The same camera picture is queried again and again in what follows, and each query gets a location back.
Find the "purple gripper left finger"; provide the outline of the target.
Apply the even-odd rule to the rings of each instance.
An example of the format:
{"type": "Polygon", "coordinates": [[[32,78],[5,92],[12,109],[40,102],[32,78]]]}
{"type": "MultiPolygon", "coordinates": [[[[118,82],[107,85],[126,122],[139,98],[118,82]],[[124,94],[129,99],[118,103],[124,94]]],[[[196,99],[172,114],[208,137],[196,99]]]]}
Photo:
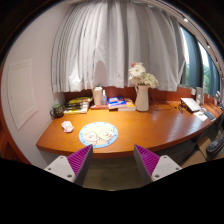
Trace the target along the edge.
{"type": "Polygon", "coordinates": [[[88,145],[69,156],[60,155],[45,171],[82,186],[93,156],[93,146],[88,145]]]}

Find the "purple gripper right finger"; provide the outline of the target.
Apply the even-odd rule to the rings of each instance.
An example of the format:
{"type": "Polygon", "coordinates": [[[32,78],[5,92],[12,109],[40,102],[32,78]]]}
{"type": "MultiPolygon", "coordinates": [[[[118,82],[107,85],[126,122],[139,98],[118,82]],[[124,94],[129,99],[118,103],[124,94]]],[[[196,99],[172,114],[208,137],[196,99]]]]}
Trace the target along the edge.
{"type": "Polygon", "coordinates": [[[181,167],[169,156],[158,156],[142,146],[134,146],[134,158],[144,184],[157,181],[181,170],[181,167]]]}

